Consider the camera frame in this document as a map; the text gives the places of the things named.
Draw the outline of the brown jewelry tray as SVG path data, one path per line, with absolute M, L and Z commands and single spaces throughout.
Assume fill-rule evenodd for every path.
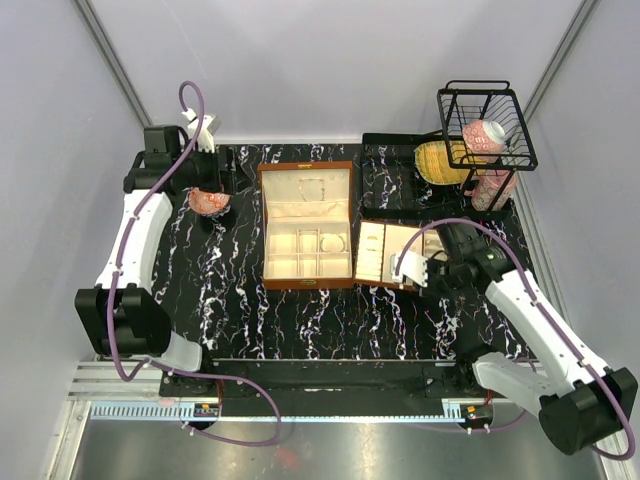
M 363 221 L 357 242 L 354 282 L 376 287 L 399 290 L 417 290 L 417 285 L 400 285 L 392 282 L 390 257 L 402 253 L 411 238 L 420 232 L 419 227 Z M 414 240 L 409 251 L 428 259 L 447 260 L 444 246 L 435 230 L 428 230 Z

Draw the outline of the brown jewelry box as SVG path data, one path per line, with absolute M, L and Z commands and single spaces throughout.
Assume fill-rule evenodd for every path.
M 352 163 L 265 163 L 258 167 L 258 176 L 263 201 L 265 288 L 350 288 Z

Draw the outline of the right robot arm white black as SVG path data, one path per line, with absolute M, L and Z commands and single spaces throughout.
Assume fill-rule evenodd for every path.
M 466 218 L 436 220 L 423 229 L 437 232 L 447 259 L 421 258 L 421 286 L 477 288 L 515 327 L 544 370 L 535 373 L 488 344 L 472 343 L 457 355 L 457 390 L 470 397 L 484 389 L 502 395 L 536 417 L 566 455 L 591 448 L 610 460 L 631 459 L 637 440 L 630 419 L 639 387 L 633 373 L 613 369 L 577 336 L 533 273 L 490 229 Z M 626 436 L 625 452 L 597 449 L 598 442 L 619 432 Z

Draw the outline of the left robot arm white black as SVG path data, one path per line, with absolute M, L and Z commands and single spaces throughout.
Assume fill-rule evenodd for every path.
M 218 118 L 207 115 L 190 119 L 186 128 L 145 128 L 145 148 L 123 182 L 123 215 L 107 264 L 94 287 L 78 290 L 74 300 L 96 354 L 108 356 L 116 348 L 122 357 L 154 359 L 183 370 L 181 384 L 196 396 L 214 388 L 216 372 L 202 363 L 200 345 L 173 331 L 170 316 L 152 295 L 152 274 L 162 232 L 181 193 L 204 218 L 230 209 L 240 171 L 232 153 L 216 147 L 218 127 Z

